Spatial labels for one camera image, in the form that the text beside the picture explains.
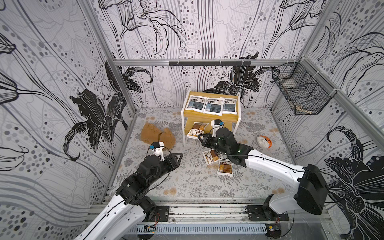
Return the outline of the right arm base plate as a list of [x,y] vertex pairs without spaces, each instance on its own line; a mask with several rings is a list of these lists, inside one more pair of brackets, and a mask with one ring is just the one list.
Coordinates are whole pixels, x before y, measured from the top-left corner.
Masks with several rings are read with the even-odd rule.
[[279,221],[288,221],[290,219],[287,213],[278,215],[269,207],[269,203],[273,196],[273,194],[270,194],[262,205],[246,206],[245,212],[248,214],[248,218],[251,222],[274,221],[277,223]]

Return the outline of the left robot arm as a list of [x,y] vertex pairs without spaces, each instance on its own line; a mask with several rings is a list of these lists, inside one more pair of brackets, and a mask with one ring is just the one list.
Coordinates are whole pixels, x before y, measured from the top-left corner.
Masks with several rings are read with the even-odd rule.
[[147,196],[152,184],[176,170],[182,153],[169,154],[162,160],[148,155],[139,168],[119,186],[101,213],[80,233],[76,240],[119,240],[139,223],[159,219],[156,204]]

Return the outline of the blue coffee bag three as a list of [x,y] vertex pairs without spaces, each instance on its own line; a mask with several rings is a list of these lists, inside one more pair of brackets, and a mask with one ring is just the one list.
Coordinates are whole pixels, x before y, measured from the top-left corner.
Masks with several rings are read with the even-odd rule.
[[237,114],[237,99],[224,98],[223,114]]

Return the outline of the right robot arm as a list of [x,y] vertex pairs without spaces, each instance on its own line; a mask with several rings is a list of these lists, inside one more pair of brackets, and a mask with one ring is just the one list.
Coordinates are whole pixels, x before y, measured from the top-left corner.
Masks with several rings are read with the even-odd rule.
[[227,128],[218,128],[215,134],[200,134],[198,139],[202,146],[224,155],[233,164],[264,172],[291,186],[290,192],[267,197],[263,204],[263,214],[267,218],[295,210],[322,214],[329,187],[323,172],[315,165],[293,165],[267,156],[238,143]]

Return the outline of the blue coffee bag one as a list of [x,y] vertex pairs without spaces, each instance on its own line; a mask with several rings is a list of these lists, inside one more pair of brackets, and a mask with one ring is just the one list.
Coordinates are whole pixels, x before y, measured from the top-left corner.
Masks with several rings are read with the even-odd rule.
[[198,113],[203,113],[204,107],[206,105],[206,101],[207,101],[207,97],[191,95],[188,99],[185,110],[187,111],[191,110]]

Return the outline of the blue coffee bag two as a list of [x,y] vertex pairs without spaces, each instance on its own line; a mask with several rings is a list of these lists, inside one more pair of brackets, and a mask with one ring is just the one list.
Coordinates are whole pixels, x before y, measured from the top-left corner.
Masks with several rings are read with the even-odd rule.
[[207,98],[203,113],[222,116],[223,106],[224,106],[223,98]]

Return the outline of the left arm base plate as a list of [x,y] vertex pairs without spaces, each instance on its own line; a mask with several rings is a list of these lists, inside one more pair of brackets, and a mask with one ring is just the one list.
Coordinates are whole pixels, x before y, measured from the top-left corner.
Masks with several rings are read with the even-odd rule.
[[146,214],[143,222],[147,223],[165,223],[169,220],[170,206],[156,206],[150,213]]

